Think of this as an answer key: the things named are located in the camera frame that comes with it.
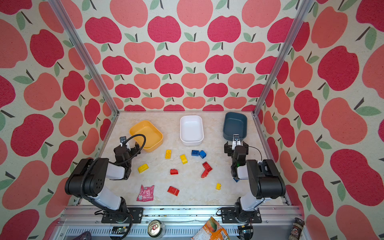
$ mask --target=apple wallpaper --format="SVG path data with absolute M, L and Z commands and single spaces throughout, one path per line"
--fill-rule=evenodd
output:
M 0 32 L 0 239 L 48 240 L 113 115 L 48 2 L 0 1 Z
M 258 113 L 312 240 L 384 239 L 384 2 L 318 0 Z
M 252 111 L 300 7 L 290 0 L 74 3 L 81 14 L 68 14 L 121 111 Z M 295 51 L 309 32 L 303 26 Z

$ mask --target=yellow bin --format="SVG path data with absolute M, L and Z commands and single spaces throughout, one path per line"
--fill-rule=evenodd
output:
M 146 152 L 152 152 L 163 143 L 163 134 L 147 120 L 141 121 L 131 127 L 129 134 L 131 136 L 135 134 L 143 134 L 146 137 L 147 141 L 143 148 Z M 144 142 L 143 137 L 134 137 L 134 139 L 140 146 Z

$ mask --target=plastic container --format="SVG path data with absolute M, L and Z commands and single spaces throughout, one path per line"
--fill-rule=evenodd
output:
M 247 116 L 241 113 L 228 112 L 224 119 L 223 137 L 232 141 L 234 134 L 239 134 L 240 141 L 247 136 Z
M 180 118 L 180 139 L 186 146 L 200 145 L 204 139 L 203 120 L 198 115 Z
M 163 134 L 147 120 L 141 121 L 131 127 L 129 130 L 131 136 L 135 134 L 143 134 L 146 137 L 146 143 L 143 148 L 146 152 L 152 152 L 163 143 Z M 141 146 L 144 142 L 142 137 L 134 137 L 135 141 Z

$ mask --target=pink snack package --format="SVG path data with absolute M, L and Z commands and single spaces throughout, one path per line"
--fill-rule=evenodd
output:
M 140 190 L 139 196 L 137 197 L 137 201 L 139 202 L 153 201 L 154 188 L 155 188 L 155 185 L 151 187 L 143 187 L 143 185 L 141 185 L 141 190 Z

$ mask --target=blue toy block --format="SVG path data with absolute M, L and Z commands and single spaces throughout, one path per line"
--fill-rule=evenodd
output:
M 192 156 L 198 156 L 199 151 L 198 150 L 192 150 Z
M 205 157 L 207 156 L 207 154 L 206 154 L 203 150 L 201 150 L 201 151 L 199 152 L 199 156 L 200 156 L 201 158 L 205 158 Z

